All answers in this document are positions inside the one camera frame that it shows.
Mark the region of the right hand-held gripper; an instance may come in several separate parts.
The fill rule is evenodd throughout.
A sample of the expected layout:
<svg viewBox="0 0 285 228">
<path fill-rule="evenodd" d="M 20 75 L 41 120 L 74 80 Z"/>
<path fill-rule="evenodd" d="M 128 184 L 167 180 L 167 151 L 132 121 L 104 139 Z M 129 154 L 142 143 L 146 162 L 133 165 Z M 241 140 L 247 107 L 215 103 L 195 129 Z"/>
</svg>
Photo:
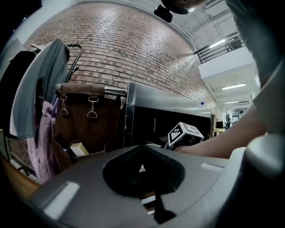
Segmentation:
<svg viewBox="0 0 285 228">
<path fill-rule="evenodd" d="M 192 146 L 202 142 L 204 136 L 195 127 L 179 122 L 167 135 L 164 149 L 174 150 L 179 146 Z"/>
</svg>

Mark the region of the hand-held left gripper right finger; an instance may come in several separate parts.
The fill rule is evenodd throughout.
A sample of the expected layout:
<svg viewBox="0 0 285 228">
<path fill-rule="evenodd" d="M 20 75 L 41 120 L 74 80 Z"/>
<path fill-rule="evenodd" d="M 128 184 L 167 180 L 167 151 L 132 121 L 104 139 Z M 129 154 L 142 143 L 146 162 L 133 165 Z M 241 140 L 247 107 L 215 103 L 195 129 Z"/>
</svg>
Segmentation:
<svg viewBox="0 0 285 228">
<path fill-rule="evenodd" d="M 205 195 L 228 163 L 228 159 L 188 155 L 155 146 L 150 148 L 177 160 L 185 168 L 185 178 L 178 189 L 161 196 L 164 208 L 177 216 Z"/>
</svg>

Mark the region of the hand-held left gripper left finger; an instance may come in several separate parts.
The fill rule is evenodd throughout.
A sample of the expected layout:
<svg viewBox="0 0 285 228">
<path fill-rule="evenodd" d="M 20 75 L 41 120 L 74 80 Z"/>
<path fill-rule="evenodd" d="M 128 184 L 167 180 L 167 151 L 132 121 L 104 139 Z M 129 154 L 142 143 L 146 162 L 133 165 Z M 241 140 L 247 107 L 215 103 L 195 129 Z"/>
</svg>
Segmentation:
<svg viewBox="0 0 285 228">
<path fill-rule="evenodd" d="M 155 228 L 139 198 L 114 192 L 103 178 L 105 164 L 127 147 L 83 159 L 44 183 L 31 203 L 70 228 Z"/>
</svg>

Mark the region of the black metal cabinet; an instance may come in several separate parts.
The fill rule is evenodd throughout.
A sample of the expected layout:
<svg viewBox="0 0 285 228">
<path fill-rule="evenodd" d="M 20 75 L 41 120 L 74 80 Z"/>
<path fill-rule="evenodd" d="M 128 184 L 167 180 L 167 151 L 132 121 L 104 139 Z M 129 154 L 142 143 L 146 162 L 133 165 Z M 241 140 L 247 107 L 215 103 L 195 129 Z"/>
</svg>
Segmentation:
<svg viewBox="0 0 285 228">
<path fill-rule="evenodd" d="M 168 135 L 180 137 L 179 123 L 192 126 L 207 140 L 211 111 L 192 100 L 139 83 L 129 83 L 126 92 L 124 147 L 139 144 L 168 145 Z"/>
</svg>

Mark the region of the brown leather bag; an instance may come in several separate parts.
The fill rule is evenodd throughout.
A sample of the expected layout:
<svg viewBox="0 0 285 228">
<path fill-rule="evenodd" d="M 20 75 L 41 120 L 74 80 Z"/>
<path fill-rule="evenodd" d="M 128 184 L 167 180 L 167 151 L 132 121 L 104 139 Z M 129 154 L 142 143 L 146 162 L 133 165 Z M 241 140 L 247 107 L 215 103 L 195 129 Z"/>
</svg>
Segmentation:
<svg viewBox="0 0 285 228">
<path fill-rule="evenodd" d="M 89 155 L 97 155 L 123 146 L 123 112 L 121 98 L 125 90 L 100 84 L 61 83 L 56 86 L 58 105 L 54 155 L 60 171 L 80 160 L 71 150 L 81 143 Z"/>
</svg>

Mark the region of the person's right forearm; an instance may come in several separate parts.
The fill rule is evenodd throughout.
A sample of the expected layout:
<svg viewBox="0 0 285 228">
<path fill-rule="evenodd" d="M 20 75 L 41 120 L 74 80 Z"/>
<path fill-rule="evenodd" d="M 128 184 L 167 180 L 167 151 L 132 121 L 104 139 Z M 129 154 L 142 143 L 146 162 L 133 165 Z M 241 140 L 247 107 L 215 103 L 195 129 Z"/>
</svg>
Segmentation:
<svg viewBox="0 0 285 228">
<path fill-rule="evenodd" d="M 254 105 L 224 133 L 192 146 L 179 146 L 174 151 L 189 155 L 228 159 L 232 152 L 246 147 L 253 139 L 266 133 Z"/>
</svg>

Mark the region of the cream box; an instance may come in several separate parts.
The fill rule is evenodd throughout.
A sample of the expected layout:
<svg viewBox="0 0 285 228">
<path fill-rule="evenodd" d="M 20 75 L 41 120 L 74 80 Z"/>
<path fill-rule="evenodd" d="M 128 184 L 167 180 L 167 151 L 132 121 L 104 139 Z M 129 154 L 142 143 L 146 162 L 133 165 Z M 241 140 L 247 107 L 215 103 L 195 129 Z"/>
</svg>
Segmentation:
<svg viewBox="0 0 285 228">
<path fill-rule="evenodd" d="M 85 149 L 84 145 L 81 142 L 73 143 L 70 146 L 70 149 L 76 155 L 76 157 L 89 155 L 88 151 Z"/>
</svg>

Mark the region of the lavender garment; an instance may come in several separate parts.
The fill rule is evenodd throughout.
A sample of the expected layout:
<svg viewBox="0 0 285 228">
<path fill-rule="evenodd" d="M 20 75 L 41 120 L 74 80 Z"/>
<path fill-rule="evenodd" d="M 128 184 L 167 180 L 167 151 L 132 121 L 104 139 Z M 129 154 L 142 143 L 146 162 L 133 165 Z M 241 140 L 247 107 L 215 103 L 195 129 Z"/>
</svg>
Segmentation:
<svg viewBox="0 0 285 228">
<path fill-rule="evenodd" d="M 55 106 L 42 102 L 42 117 L 38 127 L 37 138 L 27 139 L 28 154 L 37 178 L 45 183 L 60 172 L 52 146 L 55 129 Z"/>
</svg>

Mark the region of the black balcony railing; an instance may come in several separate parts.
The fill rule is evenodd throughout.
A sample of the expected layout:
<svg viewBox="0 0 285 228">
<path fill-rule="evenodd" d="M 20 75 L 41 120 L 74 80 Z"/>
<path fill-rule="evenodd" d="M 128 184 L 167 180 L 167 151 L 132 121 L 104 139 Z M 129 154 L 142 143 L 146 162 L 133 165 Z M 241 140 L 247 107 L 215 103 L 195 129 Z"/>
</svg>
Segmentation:
<svg viewBox="0 0 285 228">
<path fill-rule="evenodd" d="M 212 43 L 197 50 L 194 54 L 198 58 L 200 64 L 203 64 L 242 47 L 244 47 L 244 43 L 239 33 L 234 32 L 216 43 Z"/>
</svg>

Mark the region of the person's torso clothing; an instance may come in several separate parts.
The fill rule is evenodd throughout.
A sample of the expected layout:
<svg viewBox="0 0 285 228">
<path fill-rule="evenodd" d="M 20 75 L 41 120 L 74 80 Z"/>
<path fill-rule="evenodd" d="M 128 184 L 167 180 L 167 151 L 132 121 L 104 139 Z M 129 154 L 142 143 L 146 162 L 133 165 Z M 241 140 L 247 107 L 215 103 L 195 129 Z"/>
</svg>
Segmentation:
<svg viewBox="0 0 285 228">
<path fill-rule="evenodd" d="M 285 0 L 225 0 L 261 86 L 285 59 Z"/>
</svg>

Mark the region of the grey-teal t-shirt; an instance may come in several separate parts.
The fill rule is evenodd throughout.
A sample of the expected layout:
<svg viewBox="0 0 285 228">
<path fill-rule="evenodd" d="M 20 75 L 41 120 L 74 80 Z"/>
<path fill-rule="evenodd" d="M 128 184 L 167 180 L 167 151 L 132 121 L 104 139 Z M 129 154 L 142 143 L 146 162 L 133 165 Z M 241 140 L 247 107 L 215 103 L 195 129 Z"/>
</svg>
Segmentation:
<svg viewBox="0 0 285 228">
<path fill-rule="evenodd" d="M 59 38 L 34 58 L 17 88 L 11 109 L 9 133 L 19 139 L 35 136 L 36 99 L 54 100 L 54 87 L 68 74 L 69 48 Z"/>
</svg>

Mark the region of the black coat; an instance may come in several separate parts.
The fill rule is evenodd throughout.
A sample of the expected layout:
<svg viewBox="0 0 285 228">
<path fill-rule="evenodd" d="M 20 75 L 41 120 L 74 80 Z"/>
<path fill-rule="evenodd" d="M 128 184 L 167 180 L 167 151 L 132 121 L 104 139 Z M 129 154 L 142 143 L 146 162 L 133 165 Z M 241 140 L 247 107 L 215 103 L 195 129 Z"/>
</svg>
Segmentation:
<svg viewBox="0 0 285 228">
<path fill-rule="evenodd" d="M 0 80 L 0 129 L 3 129 L 4 135 L 8 138 L 17 138 L 9 133 L 12 104 L 19 83 L 35 56 L 34 52 L 19 52 L 10 61 Z"/>
</svg>

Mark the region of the black clothes rack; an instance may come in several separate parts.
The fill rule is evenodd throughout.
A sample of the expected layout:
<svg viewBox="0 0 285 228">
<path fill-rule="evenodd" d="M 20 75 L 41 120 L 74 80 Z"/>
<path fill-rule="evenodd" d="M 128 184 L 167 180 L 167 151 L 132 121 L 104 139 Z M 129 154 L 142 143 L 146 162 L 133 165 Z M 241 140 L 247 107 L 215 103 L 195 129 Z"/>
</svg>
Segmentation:
<svg viewBox="0 0 285 228">
<path fill-rule="evenodd" d="M 72 74 L 73 74 L 76 70 L 79 69 L 78 67 L 75 68 L 75 66 L 76 66 L 76 64 L 77 64 L 77 62 L 78 62 L 80 56 L 81 56 L 82 53 L 83 53 L 83 47 L 82 47 L 81 44 L 78 44 L 78 43 L 68 43 L 67 46 L 68 46 L 69 48 L 72 48 L 72 47 L 79 48 L 80 51 L 79 51 L 79 53 L 77 54 L 75 60 L 73 61 L 72 65 L 71 65 L 71 68 L 69 69 L 69 72 L 68 72 L 68 74 L 67 74 L 67 78 L 65 79 L 65 83 L 67 83 L 67 82 L 70 80 Z"/>
</svg>

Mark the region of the wooden clothes hanger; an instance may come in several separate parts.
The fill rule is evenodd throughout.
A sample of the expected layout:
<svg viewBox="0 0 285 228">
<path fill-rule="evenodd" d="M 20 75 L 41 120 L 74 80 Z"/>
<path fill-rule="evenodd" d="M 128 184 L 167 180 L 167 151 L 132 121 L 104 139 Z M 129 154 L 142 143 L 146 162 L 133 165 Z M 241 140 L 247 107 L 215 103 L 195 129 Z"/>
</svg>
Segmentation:
<svg viewBox="0 0 285 228">
<path fill-rule="evenodd" d="M 43 44 L 43 45 L 36 45 L 36 44 L 31 44 L 31 51 L 34 52 L 35 54 L 38 54 L 41 50 L 43 50 L 46 46 L 48 46 L 49 43 Z"/>
</svg>

